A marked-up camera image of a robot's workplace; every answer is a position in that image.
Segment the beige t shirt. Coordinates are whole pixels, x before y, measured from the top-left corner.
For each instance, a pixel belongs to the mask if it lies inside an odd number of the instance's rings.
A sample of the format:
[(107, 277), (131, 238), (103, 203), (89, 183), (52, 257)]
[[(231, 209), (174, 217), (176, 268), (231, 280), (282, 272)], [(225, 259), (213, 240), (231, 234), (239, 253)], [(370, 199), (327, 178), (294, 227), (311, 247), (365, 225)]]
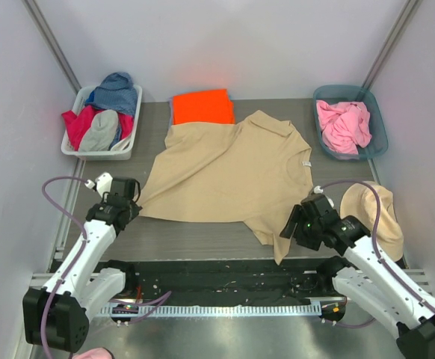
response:
[(164, 143), (138, 200), (141, 215), (242, 222), (281, 263), (291, 242), (280, 233), (313, 187), (312, 148), (294, 125), (256, 111), (234, 125), (173, 125)]

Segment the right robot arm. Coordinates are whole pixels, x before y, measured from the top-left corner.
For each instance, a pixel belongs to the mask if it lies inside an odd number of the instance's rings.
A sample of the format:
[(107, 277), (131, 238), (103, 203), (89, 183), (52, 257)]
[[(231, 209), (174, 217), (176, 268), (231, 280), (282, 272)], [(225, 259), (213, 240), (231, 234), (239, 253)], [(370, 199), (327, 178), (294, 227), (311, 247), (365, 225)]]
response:
[(294, 206), (282, 236), (336, 255), (320, 264), (315, 284), (324, 295), (355, 301), (395, 338), (406, 358), (435, 358), (435, 298), (394, 263), (354, 216), (341, 218), (323, 194)]

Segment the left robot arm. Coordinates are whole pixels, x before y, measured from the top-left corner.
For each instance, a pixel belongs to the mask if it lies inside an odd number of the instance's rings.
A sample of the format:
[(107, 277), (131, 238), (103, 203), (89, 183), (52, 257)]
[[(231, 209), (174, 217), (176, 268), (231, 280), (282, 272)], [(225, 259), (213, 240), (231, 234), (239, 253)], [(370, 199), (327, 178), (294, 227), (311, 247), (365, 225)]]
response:
[(29, 288), (22, 300), (25, 339), (41, 346), (47, 358), (57, 349), (75, 354), (87, 338), (92, 319), (114, 298), (130, 298), (138, 289), (132, 264), (106, 262), (94, 270), (108, 247), (139, 214), (140, 183), (103, 173), (84, 184), (100, 201), (77, 225), (79, 238), (54, 274), (39, 288)]

